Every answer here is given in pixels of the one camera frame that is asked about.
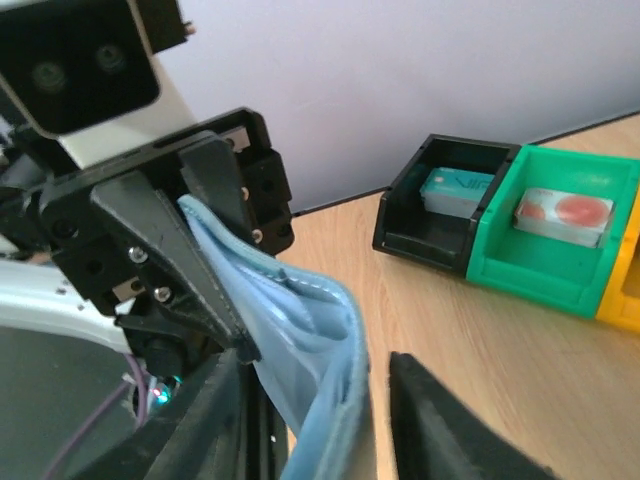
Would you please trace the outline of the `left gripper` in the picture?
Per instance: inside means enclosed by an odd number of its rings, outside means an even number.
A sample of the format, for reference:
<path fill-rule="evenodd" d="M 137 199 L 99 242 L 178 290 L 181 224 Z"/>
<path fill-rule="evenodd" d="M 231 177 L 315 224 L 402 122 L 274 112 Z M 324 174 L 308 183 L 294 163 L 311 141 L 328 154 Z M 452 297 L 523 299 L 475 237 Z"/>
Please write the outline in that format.
<path fill-rule="evenodd" d="M 261 359 L 197 243 L 270 255 L 293 243 L 291 191 L 260 113 L 237 109 L 62 175 L 17 150 L 27 175 L 2 183 L 1 231 L 20 250 L 49 252 L 102 314 L 138 278 L 167 320 Z"/>

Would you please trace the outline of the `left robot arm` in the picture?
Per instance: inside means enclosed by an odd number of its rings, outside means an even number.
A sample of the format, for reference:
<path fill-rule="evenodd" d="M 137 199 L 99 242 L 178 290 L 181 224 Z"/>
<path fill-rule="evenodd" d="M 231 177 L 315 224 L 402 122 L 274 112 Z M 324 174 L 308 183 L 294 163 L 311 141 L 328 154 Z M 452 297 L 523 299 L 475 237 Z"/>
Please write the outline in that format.
<path fill-rule="evenodd" d="M 242 244 L 293 242 L 291 191 L 263 116 L 237 109 L 81 169 L 20 125 L 1 178 L 3 325 L 70 336 L 183 377 L 214 344 L 257 357 L 179 208 L 202 202 Z"/>

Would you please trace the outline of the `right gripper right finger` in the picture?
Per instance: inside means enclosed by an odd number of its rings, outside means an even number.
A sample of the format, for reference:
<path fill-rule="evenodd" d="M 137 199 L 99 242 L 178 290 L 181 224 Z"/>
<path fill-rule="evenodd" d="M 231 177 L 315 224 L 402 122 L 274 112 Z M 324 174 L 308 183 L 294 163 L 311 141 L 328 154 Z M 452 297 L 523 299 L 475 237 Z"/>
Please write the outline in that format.
<path fill-rule="evenodd" d="M 408 353 L 389 362 L 391 430 L 400 479 L 544 480 L 556 474 L 476 417 Z"/>

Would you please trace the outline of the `blue leather card holder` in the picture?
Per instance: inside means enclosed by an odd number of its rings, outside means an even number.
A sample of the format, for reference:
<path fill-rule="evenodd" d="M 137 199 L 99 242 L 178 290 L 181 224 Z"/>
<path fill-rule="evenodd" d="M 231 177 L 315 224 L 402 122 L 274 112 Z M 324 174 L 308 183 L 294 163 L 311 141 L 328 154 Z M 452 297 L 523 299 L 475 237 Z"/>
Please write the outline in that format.
<path fill-rule="evenodd" d="M 249 246 L 194 197 L 179 205 L 258 347 L 264 390 L 296 438 L 282 478 L 376 478 L 366 332 L 351 293 Z"/>

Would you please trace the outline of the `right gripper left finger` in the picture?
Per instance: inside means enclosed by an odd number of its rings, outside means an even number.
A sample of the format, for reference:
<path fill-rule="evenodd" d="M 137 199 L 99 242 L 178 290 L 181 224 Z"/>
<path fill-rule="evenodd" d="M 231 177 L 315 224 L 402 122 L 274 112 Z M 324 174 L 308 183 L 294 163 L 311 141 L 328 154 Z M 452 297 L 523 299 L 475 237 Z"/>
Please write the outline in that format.
<path fill-rule="evenodd" d="M 167 405 L 79 473 L 80 480 L 277 480 L 287 429 L 255 369 L 210 357 Z"/>

